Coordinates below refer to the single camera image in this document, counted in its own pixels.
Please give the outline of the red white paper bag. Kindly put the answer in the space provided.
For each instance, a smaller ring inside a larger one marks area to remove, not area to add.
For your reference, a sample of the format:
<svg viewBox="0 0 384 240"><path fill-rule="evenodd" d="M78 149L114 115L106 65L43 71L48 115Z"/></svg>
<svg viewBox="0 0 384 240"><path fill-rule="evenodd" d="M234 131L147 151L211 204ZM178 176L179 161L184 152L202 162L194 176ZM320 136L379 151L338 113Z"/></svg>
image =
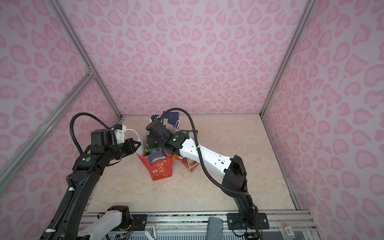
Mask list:
<svg viewBox="0 0 384 240"><path fill-rule="evenodd" d="M136 154L145 168L148 170L153 181L169 178L173 175L174 157L165 154L162 149L157 153L145 156L145 147L147 144L148 132L143 132L139 135L135 130L128 129L136 134L134 140L141 142L141 146L136 151Z"/></svg>

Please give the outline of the pink Fox's candy packet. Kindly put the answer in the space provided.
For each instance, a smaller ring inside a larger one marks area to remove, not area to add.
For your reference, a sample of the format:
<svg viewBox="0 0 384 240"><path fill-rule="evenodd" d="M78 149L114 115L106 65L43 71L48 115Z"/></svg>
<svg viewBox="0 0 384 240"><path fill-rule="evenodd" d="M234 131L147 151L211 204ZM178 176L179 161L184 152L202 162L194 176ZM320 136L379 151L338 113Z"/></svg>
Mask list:
<svg viewBox="0 0 384 240"><path fill-rule="evenodd" d="M174 156L174 159L182 163L191 173L199 166L199 163L188 158L182 158L178 155Z"/></svg>

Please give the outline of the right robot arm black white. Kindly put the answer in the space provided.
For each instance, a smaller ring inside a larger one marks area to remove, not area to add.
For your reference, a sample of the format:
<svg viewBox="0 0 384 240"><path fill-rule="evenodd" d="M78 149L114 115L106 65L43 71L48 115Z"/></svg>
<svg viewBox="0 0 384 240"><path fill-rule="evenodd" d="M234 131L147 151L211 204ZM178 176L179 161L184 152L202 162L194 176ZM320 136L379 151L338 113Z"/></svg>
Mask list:
<svg viewBox="0 0 384 240"><path fill-rule="evenodd" d="M181 131L172 132L158 120L147 125L146 130L149 145L160 147L171 156L177 155L200 163L208 179L234 199L240 226L259 231L270 228L267 215L259 212L248 191L247 171L242 158L237 155L230 158L200 145L194 126L191 131L193 137Z"/></svg>

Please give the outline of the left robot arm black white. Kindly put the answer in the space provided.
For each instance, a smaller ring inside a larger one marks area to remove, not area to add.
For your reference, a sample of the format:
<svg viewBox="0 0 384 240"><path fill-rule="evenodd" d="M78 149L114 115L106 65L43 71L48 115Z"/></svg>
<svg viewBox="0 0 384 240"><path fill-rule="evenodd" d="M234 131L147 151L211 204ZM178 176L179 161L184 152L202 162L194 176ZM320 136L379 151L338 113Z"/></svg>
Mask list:
<svg viewBox="0 0 384 240"><path fill-rule="evenodd" d="M101 240L114 228L132 229L133 220L127 206L113 206L101 219L84 230L80 229L89 197L105 168L134 154L141 145L132 138L125 139L126 130L124 125L116 124L110 129L91 133L91 144L80 150L72 172L66 176L67 192L42 233L42 240Z"/></svg>

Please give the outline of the green snack packet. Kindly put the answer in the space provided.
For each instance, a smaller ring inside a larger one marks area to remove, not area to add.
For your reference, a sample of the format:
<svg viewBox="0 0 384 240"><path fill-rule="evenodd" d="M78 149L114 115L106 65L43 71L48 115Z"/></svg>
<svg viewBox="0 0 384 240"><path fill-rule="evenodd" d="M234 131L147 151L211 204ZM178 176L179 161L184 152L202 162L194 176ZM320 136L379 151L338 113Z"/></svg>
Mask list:
<svg viewBox="0 0 384 240"><path fill-rule="evenodd" d="M146 145L144 153L145 153L145 156L148 156L148 155L157 153L160 150L161 150L160 147L150 148L148 145Z"/></svg>

